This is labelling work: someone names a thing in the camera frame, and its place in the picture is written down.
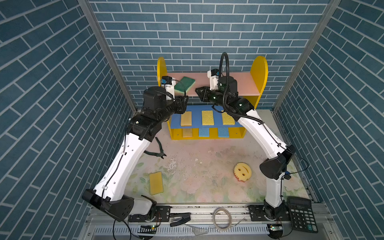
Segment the blue sponge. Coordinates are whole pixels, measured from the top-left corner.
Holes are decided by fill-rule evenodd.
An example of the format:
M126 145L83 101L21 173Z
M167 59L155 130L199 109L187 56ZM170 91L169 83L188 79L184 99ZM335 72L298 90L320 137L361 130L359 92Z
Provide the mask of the blue sponge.
M200 138L209 138L210 137L210 129L209 128L199 129L199 137Z
M219 138L229 138L229 128L218 128L218 137Z

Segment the bright yellow sponge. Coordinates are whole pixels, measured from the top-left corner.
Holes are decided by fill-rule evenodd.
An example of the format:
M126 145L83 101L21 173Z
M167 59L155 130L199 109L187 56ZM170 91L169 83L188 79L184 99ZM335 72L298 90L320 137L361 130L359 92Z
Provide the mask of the bright yellow sponge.
M222 122L224 126L234 126L236 123L234 118L227 113L222 113Z
M215 124L213 111L202 111L202 125L213 126Z

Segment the green scouring pad sponge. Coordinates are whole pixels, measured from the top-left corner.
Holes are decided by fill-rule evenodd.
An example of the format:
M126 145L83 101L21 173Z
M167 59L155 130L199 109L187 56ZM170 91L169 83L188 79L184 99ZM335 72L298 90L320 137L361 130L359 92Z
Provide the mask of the green scouring pad sponge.
M177 84L174 87L174 90L176 93L184 94L187 93L195 84L196 80L189 78L189 77L183 77L181 80L177 81Z

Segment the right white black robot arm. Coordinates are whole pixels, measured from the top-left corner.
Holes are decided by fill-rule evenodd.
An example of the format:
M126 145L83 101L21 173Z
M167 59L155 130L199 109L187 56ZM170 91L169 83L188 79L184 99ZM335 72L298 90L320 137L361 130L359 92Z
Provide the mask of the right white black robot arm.
M217 87L200 87L196 88L195 92L202 102L222 107L224 112L243 126L262 147L267 156L260 164L260 170L267 183L264 213L269 220L281 217L287 212L283 199L283 180L291 178L292 172L288 171L288 164L296 148L286 145L272 133L260 119L251 102L239 97L238 84L233 77L220 77Z

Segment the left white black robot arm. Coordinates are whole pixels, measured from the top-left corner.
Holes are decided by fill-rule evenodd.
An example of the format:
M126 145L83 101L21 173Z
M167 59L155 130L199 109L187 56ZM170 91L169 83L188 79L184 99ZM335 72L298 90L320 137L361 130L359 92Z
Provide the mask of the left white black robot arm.
M165 88L150 87L144 91L142 111L134 115L126 127L121 147L101 180L86 189L82 199L122 222L130 215L142 215L148 221L156 212L156 201L145 197L125 195L127 182L142 154L173 114L184 114L189 97L173 96Z

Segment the pale yellow orange-backed sponge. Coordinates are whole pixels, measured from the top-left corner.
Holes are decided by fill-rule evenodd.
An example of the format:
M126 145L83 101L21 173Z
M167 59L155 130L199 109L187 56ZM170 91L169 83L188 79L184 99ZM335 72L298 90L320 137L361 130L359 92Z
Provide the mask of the pale yellow orange-backed sponge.
M192 138L193 129L183 129L182 134L183 134L183 138Z

